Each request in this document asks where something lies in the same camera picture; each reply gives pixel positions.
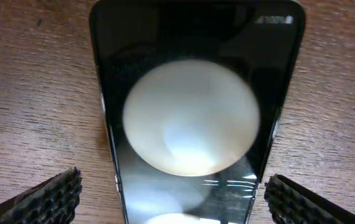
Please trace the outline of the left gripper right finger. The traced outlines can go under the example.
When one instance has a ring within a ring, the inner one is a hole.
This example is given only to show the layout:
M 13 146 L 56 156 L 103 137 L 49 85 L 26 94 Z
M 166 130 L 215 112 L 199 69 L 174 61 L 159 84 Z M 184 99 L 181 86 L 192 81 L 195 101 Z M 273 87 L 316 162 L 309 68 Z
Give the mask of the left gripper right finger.
M 265 183 L 264 199 L 276 224 L 355 224 L 355 214 L 280 174 Z

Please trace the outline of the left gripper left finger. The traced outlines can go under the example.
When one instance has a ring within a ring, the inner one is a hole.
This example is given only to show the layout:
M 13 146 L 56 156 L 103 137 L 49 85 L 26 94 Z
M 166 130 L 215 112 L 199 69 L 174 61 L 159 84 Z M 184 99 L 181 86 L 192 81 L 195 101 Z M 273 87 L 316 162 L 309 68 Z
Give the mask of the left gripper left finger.
M 69 224 L 81 192 L 81 171 L 68 169 L 0 203 L 0 224 Z

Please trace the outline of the black smartphone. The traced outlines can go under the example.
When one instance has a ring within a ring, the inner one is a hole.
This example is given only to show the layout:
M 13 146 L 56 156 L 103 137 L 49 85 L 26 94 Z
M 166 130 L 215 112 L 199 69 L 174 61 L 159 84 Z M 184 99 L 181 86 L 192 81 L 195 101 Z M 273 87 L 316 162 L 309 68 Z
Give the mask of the black smartphone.
M 297 1 L 92 7 L 125 223 L 249 221 L 305 23 Z

